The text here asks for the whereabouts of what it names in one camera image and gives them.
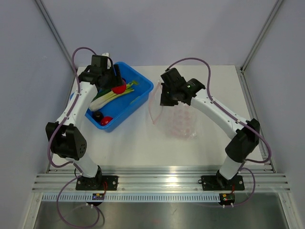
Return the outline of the red apple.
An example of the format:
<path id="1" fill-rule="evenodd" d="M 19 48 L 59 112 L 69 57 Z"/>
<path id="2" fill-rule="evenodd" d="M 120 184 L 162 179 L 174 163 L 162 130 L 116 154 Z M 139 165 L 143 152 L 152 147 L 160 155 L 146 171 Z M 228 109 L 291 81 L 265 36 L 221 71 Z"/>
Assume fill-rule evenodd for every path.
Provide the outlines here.
<path id="1" fill-rule="evenodd" d="M 123 81 L 122 85 L 112 88 L 112 92 L 115 94 L 122 94 L 126 91 L 126 88 L 126 81 Z"/>

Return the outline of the white green leek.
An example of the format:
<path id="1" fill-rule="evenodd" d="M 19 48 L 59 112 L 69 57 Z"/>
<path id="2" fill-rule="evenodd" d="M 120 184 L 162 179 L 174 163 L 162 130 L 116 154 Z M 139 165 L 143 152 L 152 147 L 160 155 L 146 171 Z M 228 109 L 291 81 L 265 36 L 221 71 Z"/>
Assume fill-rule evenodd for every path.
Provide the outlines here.
<path id="1" fill-rule="evenodd" d="M 120 94 L 116 94 L 111 89 L 98 92 L 98 94 L 93 98 L 92 102 L 90 103 L 89 110 L 95 112 L 103 108 L 105 105 L 107 105 L 114 99 L 117 99 L 123 95 L 134 92 L 133 86 L 138 86 L 138 85 L 139 83 L 137 81 L 131 81 L 126 85 L 125 91 Z"/>

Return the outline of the clear pink-dotted zip bag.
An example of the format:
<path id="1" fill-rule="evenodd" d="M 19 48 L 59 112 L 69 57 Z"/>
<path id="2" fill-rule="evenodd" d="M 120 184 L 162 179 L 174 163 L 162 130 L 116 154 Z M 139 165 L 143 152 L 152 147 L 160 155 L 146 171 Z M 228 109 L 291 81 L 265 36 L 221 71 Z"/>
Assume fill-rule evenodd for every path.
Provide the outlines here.
<path id="1" fill-rule="evenodd" d="M 162 89 L 162 83 L 158 81 L 148 102 L 152 124 L 167 137 L 194 138 L 196 136 L 195 109 L 181 102 L 175 106 L 160 105 Z"/>

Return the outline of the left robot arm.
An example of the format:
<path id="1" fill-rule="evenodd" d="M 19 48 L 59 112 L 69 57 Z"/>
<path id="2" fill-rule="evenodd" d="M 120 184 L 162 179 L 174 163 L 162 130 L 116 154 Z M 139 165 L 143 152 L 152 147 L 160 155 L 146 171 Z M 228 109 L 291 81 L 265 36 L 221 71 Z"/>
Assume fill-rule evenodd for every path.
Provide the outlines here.
<path id="1" fill-rule="evenodd" d="M 92 55 L 91 64 L 81 73 L 75 73 L 76 89 L 65 110 L 55 122 L 48 122 L 47 155 L 52 166 L 60 165 L 52 161 L 52 154 L 64 158 L 67 164 L 73 164 L 79 171 L 79 181 L 93 190 L 103 184 L 101 168 L 87 154 L 87 141 L 80 131 L 85 114 L 100 90 L 112 89 L 123 85 L 119 66 L 108 55 Z"/>

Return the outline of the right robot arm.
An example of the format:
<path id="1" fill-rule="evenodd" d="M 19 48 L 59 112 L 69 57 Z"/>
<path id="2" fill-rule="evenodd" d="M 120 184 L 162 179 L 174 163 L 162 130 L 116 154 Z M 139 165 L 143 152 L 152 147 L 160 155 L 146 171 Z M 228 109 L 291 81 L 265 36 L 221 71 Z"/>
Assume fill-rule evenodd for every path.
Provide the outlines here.
<path id="1" fill-rule="evenodd" d="M 179 102 L 187 104 L 209 117 L 230 138 L 225 148 L 224 163 L 208 183 L 216 190 L 230 190 L 239 168 L 258 146 L 259 138 L 253 131 L 260 130 L 259 122 L 256 119 L 248 121 L 232 111 L 220 109 L 200 81 L 194 78 L 186 81 L 176 68 L 166 70 L 161 78 L 162 106 L 175 106 Z"/>

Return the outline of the blue plastic bin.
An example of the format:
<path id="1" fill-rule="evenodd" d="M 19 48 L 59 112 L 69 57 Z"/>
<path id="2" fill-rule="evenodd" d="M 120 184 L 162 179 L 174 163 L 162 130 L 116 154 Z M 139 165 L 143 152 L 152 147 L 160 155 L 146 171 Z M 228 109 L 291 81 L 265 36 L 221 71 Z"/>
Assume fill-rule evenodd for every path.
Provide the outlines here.
<path id="1" fill-rule="evenodd" d="M 113 118 L 109 124 L 101 126 L 100 122 L 96 122 L 92 118 L 93 112 L 89 110 L 89 105 L 98 92 L 104 90 L 98 91 L 95 85 L 81 82 L 81 92 L 74 92 L 70 99 L 70 104 L 72 104 L 76 96 L 79 96 L 68 119 L 74 126 L 78 127 L 83 117 L 86 117 L 96 128 L 110 133 L 148 100 L 149 93 L 153 89 L 153 83 L 126 63 L 117 62 L 116 64 L 119 65 L 121 76 L 127 84 L 131 81 L 137 81 L 139 85 L 133 86 L 134 92 L 114 99 L 98 110 L 103 113 L 104 117 L 110 116 Z"/>

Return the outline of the dark purple plum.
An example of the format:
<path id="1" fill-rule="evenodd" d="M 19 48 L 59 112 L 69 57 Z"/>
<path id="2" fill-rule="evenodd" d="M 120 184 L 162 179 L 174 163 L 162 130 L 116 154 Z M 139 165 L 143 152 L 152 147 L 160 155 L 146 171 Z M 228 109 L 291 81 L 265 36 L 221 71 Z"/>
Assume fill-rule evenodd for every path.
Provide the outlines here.
<path id="1" fill-rule="evenodd" d="M 103 118 L 104 115 L 102 112 L 100 111 L 95 111 L 92 113 L 92 118 L 96 121 L 96 122 L 100 122 Z"/>

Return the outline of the red pomegranate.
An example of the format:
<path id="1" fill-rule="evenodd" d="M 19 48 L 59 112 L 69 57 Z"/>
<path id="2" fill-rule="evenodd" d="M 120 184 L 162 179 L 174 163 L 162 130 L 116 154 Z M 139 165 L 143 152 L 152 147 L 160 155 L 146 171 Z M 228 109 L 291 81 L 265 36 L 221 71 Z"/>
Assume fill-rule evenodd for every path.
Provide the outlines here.
<path id="1" fill-rule="evenodd" d="M 101 126 L 106 126 L 106 125 L 109 124 L 112 120 L 113 120 L 112 117 L 110 117 L 110 116 L 105 116 L 105 117 L 100 121 L 100 125 L 101 125 Z"/>

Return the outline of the left aluminium frame post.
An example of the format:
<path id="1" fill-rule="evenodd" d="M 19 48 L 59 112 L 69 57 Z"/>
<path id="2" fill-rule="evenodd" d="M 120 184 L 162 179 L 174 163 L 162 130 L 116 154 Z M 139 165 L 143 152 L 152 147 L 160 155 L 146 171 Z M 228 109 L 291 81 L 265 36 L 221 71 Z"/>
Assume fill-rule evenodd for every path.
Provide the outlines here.
<path id="1" fill-rule="evenodd" d="M 50 15 L 50 13 L 47 10 L 47 7 L 45 6 L 44 2 L 42 0 L 34 0 L 33 1 L 38 9 L 38 11 L 40 12 L 41 16 L 43 17 L 44 21 L 46 22 L 50 32 L 52 33 L 59 49 L 61 50 L 65 60 L 69 63 L 69 66 L 72 69 L 72 59 L 71 59 L 71 55 L 66 47 L 66 45 L 64 44 L 54 22 L 53 19 Z"/>

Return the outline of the aluminium frame post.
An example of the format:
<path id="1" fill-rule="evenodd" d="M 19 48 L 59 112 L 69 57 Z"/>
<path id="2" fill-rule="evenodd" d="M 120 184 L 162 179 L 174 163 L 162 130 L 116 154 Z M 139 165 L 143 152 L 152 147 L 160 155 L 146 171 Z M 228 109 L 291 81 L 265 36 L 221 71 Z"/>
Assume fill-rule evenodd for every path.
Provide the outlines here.
<path id="1" fill-rule="evenodd" d="M 38 11 L 40 12 L 41 16 L 43 17 L 44 21 L 46 22 L 50 32 L 52 33 L 59 49 L 61 50 L 65 60 L 69 63 L 69 66 L 72 69 L 72 59 L 71 59 L 71 55 L 66 47 L 66 45 L 64 44 L 54 22 L 53 19 L 50 15 L 50 13 L 47 10 L 47 7 L 45 6 L 44 2 L 42 0 L 34 0 L 33 1 L 38 9 Z"/>
<path id="2" fill-rule="evenodd" d="M 276 0 L 275 4 L 273 5 L 271 11 L 269 12 L 262 28 L 260 29 L 249 53 L 246 56 L 246 59 L 244 60 L 243 64 L 240 67 L 240 70 L 242 73 L 245 73 L 247 67 L 249 66 L 251 60 L 254 58 L 256 52 L 258 51 L 261 43 L 264 41 L 265 36 L 268 33 L 268 30 L 271 28 L 273 21 L 275 20 L 278 12 L 280 11 L 283 3 L 285 0 Z"/>

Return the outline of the right aluminium frame post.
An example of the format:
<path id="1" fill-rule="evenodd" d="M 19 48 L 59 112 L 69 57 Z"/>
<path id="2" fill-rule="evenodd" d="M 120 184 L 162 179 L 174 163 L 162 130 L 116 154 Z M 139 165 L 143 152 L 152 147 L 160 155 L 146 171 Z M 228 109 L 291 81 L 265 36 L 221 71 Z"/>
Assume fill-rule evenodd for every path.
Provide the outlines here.
<path id="1" fill-rule="evenodd" d="M 251 60 L 254 58 L 256 52 L 258 51 L 261 43 L 264 41 L 265 36 L 268 33 L 268 30 L 271 28 L 273 21 L 275 20 L 278 12 L 280 11 L 283 3 L 285 0 L 276 0 L 275 4 L 273 5 L 271 11 L 269 12 L 262 28 L 260 29 L 249 53 L 246 56 L 246 59 L 244 60 L 243 64 L 240 67 L 240 70 L 242 73 L 245 73 L 247 67 L 249 66 Z"/>

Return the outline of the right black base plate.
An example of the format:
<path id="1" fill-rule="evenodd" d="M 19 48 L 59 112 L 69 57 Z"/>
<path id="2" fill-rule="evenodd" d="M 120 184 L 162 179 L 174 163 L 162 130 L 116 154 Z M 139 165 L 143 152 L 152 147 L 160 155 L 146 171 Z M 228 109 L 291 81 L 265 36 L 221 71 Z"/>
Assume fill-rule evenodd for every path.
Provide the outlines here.
<path id="1" fill-rule="evenodd" d="M 244 191 L 244 180 L 240 175 L 235 175 L 232 179 L 226 180 L 217 175 L 201 176 L 198 183 L 202 185 L 203 191 Z"/>

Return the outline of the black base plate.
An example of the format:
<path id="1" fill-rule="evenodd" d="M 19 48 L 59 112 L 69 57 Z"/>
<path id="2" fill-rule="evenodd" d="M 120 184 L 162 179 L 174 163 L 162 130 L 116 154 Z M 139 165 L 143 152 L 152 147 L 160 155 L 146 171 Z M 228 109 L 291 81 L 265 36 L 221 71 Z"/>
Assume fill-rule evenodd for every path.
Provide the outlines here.
<path id="1" fill-rule="evenodd" d="M 77 179 L 76 190 L 78 191 L 116 191 L 118 186 L 118 176 L 106 176 L 101 177 L 80 177 Z"/>
<path id="2" fill-rule="evenodd" d="M 201 176 L 198 183 L 202 185 L 203 191 L 244 191 L 244 180 L 240 175 L 235 175 L 232 179 L 226 180 L 217 175 Z"/>

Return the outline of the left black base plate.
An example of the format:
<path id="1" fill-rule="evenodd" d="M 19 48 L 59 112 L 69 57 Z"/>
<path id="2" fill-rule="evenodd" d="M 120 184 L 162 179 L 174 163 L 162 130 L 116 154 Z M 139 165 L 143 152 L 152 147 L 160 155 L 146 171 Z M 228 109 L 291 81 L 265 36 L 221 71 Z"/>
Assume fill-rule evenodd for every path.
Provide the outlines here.
<path id="1" fill-rule="evenodd" d="M 116 191 L 118 186 L 118 176 L 106 176 L 101 177 L 80 177 L 77 179 L 76 190 L 78 191 Z"/>

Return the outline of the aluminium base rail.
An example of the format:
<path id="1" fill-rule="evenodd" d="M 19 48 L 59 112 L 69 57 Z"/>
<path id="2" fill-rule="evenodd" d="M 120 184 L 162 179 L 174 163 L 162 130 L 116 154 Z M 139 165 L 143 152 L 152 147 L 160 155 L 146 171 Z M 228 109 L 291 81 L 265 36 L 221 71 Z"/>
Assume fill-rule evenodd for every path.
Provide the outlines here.
<path id="1" fill-rule="evenodd" d="M 283 173 L 276 173 L 270 164 L 250 166 L 255 178 L 248 171 L 241 172 L 245 191 L 249 192 L 256 182 L 257 193 L 289 193 L 291 186 Z M 202 186 L 198 180 L 203 175 L 214 175 L 216 168 L 203 166 L 170 167 L 114 167 L 102 166 L 103 175 L 118 176 L 118 193 L 199 193 Z M 71 166 L 67 169 L 50 169 L 34 179 L 32 192 L 59 192 L 75 177 Z"/>

